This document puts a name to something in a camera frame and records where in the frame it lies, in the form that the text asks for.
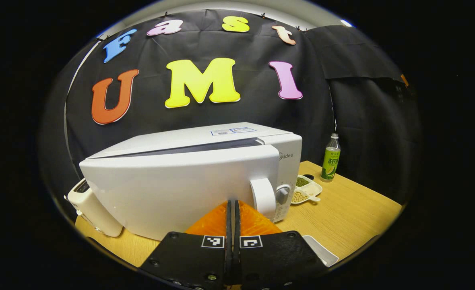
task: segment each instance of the green drink bottle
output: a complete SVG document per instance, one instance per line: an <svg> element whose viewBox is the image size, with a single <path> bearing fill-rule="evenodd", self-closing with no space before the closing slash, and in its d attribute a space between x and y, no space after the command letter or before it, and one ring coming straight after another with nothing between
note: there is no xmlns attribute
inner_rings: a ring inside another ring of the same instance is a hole
<svg viewBox="0 0 475 290"><path fill-rule="evenodd" d="M337 142L337 134L331 135L331 141L325 147L324 164L322 165L322 180L329 182L334 178L336 173L337 163L339 161L339 154L341 153L341 147Z"/></svg>

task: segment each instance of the white tray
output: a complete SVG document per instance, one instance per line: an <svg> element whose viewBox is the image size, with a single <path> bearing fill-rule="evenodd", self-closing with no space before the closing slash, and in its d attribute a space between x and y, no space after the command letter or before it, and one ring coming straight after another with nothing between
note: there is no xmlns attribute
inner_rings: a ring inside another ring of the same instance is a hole
<svg viewBox="0 0 475 290"><path fill-rule="evenodd" d="M308 196L317 196L318 194L322 193L322 186L320 186L320 184L317 184L316 182L314 182L313 180L310 180L309 178L305 177L305 176L301 176L299 175L298 177L306 180L306 181L309 181L308 184L304 185L304 186L301 186L301 187L298 187L295 185L295 190L294 191L301 191L302 193L305 193L306 195ZM300 204L302 202L306 202L308 201L309 198L307 198L306 200L303 200L301 202L291 202L291 204Z"/></svg>

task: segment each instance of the yellow letter m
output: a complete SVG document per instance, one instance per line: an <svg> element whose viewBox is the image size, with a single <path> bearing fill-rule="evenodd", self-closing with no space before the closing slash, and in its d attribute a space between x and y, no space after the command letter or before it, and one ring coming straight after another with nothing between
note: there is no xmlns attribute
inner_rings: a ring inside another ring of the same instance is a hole
<svg viewBox="0 0 475 290"><path fill-rule="evenodd" d="M215 58L207 66L204 73L188 59L172 61L166 65L171 70L171 93L164 103L166 108L187 106L190 98L184 94L187 86L195 100L201 104L213 84L213 92L209 96L213 103L237 102L241 99L234 88L232 66L235 61L230 58Z"/></svg>

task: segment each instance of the wooden table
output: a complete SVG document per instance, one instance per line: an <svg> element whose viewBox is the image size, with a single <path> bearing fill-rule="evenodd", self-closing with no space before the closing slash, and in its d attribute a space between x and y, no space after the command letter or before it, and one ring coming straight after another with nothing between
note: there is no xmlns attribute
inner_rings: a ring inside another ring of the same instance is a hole
<svg viewBox="0 0 475 290"><path fill-rule="evenodd" d="M322 246L343 259L375 235L383 233L396 219L401 205L350 179L335 174L332 182L322 182L322 167L305 161L298 173L315 176L323 188L319 202L292 205L287 217L276 225L282 231L311 235ZM139 267L159 241L141 237L123 229L119 237L108 237L78 217L76 227L121 259Z"/></svg>

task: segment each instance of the white divided dish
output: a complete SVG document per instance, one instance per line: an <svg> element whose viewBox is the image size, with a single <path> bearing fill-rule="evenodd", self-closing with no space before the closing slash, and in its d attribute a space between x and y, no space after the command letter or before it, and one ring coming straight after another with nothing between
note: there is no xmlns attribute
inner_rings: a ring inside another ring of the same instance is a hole
<svg viewBox="0 0 475 290"><path fill-rule="evenodd" d="M295 191L300 191L300 193L306 195L308 198L301 202L291 202L291 204L300 204L302 202L306 202L307 200L320 201L320 198L317 198L316 196L322 193L322 186L305 176L299 175L298 177L306 180L309 183L300 187L295 186Z"/></svg>

